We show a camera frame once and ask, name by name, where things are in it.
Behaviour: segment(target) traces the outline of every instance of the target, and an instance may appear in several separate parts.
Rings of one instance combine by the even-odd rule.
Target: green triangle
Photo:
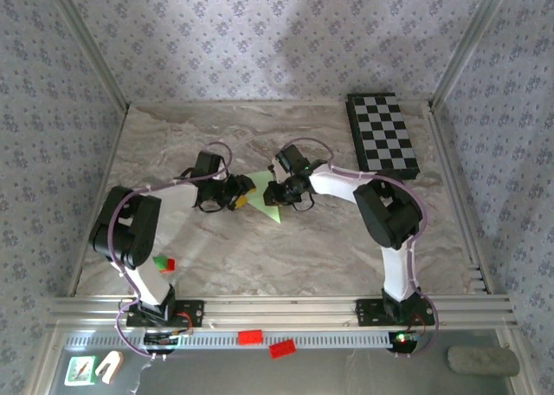
[[[247,174],[254,182],[256,191],[246,195],[249,204],[252,204],[257,210],[271,217],[275,222],[280,223],[279,206],[266,206],[263,201],[263,192],[266,190],[270,181],[274,180],[271,172],[253,172]]]

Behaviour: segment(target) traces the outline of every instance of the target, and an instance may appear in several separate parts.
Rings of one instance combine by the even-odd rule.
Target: wall
[[[428,99],[480,0],[75,0],[131,103]]]
[[[554,0],[505,0],[440,113],[497,285],[554,393]]]
[[[120,117],[51,0],[0,3],[0,393],[68,288]]]

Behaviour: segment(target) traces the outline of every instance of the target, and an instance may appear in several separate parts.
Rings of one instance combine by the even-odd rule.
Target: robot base
[[[431,307],[417,293],[404,301],[392,299],[383,290],[383,298],[363,298],[356,300],[356,315],[360,327],[405,326],[414,322],[414,316],[420,315],[426,326],[435,324]]]
[[[202,300],[175,300],[175,309],[168,321],[152,319],[151,316],[140,310],[138,305],[131,306],[127,315],[127,327],[174,327],[188,328],[201,327],[204,315],[204,301]],[[179,313],[186,313],[192,320],[192,325],[186,316]]]

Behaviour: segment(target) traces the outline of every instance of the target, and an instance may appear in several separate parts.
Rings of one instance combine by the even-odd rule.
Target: green block
[[[156,264],[156,268],[159,271],[167,269],[167,256],[165,255],[154,256],[154,264]]]

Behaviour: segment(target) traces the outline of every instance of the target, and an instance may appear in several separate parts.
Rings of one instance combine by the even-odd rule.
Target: marble surface
[[[470,292],[468,259],[441,181],[440,166],[419,107],[402,106],[421,167],[409,184],[427,205],[429,224],[416,245],[417,277],[432,294]],[[221,104],[132,107],[108,179],[113,185],[155,185],[194,165],[201,147],[221,139],[233,149],[233,173],[266,169],[290,139],[312,136],[356,169],[343,104]],[[309,158],[325,151],[306,142]],[[377,295],[383,261],[355,204],[317,196],[307,212],[280,211],[277,224],[254,207],[204,214],[178,208],[160,218],[153,255],[177,260],[168,274],[178,295]],[[85,255],[79,295],[120,295],[126,284],[104,257]]]

